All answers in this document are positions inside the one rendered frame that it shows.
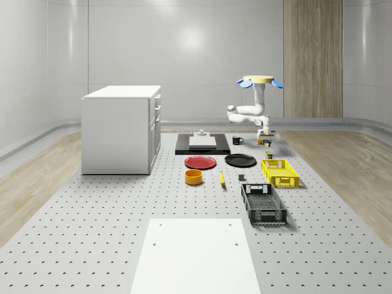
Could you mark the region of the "white board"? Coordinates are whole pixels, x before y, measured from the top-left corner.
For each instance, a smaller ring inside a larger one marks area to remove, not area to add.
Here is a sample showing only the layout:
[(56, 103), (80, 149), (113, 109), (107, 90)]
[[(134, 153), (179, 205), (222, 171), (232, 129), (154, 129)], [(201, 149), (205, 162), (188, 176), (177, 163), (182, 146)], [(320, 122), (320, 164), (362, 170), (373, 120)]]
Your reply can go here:
[(241, 219), (151, 219), (130, 294), (260, 294)]

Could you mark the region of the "dark grey basket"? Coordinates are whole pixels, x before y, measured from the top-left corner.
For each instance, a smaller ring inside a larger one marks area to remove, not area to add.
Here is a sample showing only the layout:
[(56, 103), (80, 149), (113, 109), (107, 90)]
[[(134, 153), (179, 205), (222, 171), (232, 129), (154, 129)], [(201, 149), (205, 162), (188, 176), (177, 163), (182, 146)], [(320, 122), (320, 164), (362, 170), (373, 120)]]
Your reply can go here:
[(241, 193), (252, 223), (287, 222), (287, 208), (272, 184), (242, 184)]

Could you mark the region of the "yellow bowl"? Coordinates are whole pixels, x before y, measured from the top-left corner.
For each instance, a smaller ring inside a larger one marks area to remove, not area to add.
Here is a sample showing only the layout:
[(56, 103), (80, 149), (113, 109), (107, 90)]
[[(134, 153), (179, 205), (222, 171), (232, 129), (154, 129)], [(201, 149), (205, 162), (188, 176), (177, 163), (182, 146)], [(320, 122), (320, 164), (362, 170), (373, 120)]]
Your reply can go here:
[(185, 172), (185, 182), (188, 185), (199, 185), (203, 182), (203, 172), (197, 169), (190, 169)]

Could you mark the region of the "drone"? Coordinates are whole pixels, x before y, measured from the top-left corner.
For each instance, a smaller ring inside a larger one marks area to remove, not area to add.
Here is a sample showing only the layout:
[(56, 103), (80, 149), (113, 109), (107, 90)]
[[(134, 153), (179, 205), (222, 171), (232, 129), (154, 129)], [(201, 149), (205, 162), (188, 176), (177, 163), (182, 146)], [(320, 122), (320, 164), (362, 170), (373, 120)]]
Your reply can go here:
[(240, 84), (240, 87), (242, 88), (249, 88), (255, 84), (265, 84), (265, 83), (271, 83), (277, 88), (284, 87), (284, 85), (279, 81), (275, 80), (274, 77), (267, 76), (267, 75), (247, 75), (237, 80), (236, 83)]

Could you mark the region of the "yellow basket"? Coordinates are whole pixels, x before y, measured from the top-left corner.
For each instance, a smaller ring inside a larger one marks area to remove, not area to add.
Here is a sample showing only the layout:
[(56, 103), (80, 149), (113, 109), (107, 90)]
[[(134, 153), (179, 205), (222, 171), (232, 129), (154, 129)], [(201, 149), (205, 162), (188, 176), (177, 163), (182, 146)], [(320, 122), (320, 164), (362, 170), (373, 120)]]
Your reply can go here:
[(299, 186), (299, 175), (285, 159), (262, 159), (261, 169), (267, 182), (276, 187)]

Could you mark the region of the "black plate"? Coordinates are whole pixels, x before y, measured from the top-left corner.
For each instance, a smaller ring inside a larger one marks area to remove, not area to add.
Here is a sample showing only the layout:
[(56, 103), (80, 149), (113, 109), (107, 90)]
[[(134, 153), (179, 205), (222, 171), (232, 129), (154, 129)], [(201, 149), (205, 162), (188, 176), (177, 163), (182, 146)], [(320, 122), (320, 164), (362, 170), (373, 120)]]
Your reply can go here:
[(225, 157), (225, 162), (239, 168), (253, 167), (257, 164), (254, 157), (247, 154), (230, 154)]

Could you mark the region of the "red plate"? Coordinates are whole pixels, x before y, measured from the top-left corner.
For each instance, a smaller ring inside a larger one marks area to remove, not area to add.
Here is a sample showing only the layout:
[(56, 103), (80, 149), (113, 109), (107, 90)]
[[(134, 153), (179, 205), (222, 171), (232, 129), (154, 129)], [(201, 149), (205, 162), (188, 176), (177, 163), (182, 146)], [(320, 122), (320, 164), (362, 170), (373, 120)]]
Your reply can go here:
[(184, 164), (191, 169), (206, 170), (216, 166), (216, 160), (209, 156), (190, 156)]

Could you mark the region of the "black stove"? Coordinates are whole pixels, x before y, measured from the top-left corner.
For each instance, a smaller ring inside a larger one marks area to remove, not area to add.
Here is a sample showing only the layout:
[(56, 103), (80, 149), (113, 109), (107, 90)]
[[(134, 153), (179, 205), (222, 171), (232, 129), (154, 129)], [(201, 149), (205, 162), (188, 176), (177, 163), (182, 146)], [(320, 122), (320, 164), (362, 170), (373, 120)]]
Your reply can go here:
[(189, 137), (191, 134), (178, 134), (175, 148), (176, 155), (229, 155), (230, 147), (224, 134), (211, 134), (216, 139), (216, 148), (190, 149)]

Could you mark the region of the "white cabinet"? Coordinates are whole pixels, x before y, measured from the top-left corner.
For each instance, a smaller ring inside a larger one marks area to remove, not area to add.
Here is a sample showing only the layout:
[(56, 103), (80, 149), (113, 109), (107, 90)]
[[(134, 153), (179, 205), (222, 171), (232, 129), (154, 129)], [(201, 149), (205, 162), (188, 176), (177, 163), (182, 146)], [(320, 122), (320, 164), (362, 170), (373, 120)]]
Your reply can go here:
[(107, 86), (81, 100), (81, 172), (148, 175), (160, 148), (159, 85)]

